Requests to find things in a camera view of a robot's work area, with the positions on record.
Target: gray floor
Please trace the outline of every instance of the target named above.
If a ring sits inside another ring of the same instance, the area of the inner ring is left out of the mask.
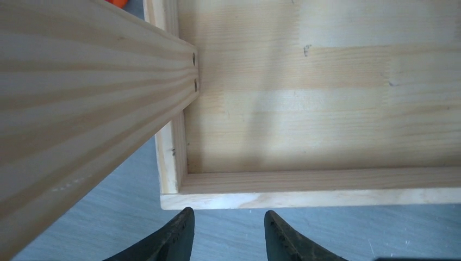
[[[142,1],[127,10],[142,18]],[[101,260],[163,226],[152,138],[14,260]],[[197,210],[191,260],[267,260],[266,209]],[[461,205],[276,209],[295,229],[349,260],[461,259]]]

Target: plywood panel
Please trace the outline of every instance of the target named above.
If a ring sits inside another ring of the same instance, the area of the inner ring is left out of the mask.
[[[459,1],[179,1],[191,173],[461,163]]]

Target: pine wood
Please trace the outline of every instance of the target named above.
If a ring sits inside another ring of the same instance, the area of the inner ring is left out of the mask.
[[[190,174],[163,209],[459,203],[461,167]]]
[[[197,49],[105,1],[1,1],[0,259],[197,96]]]
[[[461,164],[460,1],[180,1],[189,173]]]
[[[176,0],[144,0],[144,19],[160,29],[179,36],[178,2]],[[181,111],[155,135],[160,192],[179,192],[182,178],[187,175],[184,113]]]

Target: orange object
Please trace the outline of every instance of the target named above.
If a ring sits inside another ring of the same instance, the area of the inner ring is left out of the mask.
[[[106,0],[106,1],[120,8],[124,7],[128,3],[128,0]]]

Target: wood grain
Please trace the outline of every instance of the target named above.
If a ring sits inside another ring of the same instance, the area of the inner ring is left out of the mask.
[[[461,167],[202,173],[163,209],[278,208],[459,203]]]
[[[178,2],[176,0],[144,0],[144,18],[160,29],[179,36]],[[194,65],[198,68],[198,54],[194,54]],[[156,135],[157,165],[160,192],[177,193],[182,178],[187,175],[187,151],[184,113],[181,111]]]
[[[105,1],[1,1],[0,259],[197,96],[196,48]]]
[[[459,166],[460,1],[179,1],[190,173]]]

